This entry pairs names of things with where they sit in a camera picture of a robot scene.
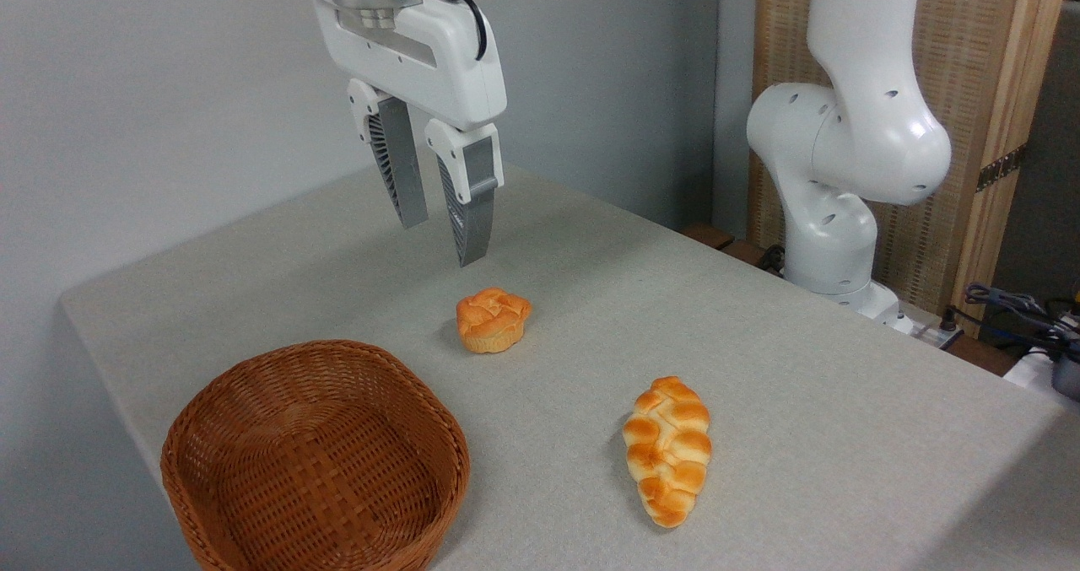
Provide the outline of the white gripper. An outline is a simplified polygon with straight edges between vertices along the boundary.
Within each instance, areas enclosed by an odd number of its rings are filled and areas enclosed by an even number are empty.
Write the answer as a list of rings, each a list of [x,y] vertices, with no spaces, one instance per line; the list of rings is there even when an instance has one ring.
[[[363,28],[329,0],[313,3],[332,60],[354,78],[348,101],[359,136],[406,229],[429,214],[405,103],[437,118],[426,126],[427,141],[437,158],[459,266],[474,263],[489,248],[494,195],[505,185],[498,130],[489,124],[508,105],[494,33],[476,60],[478,32],[463,3],[426,0],[402,9],[392,30]]]

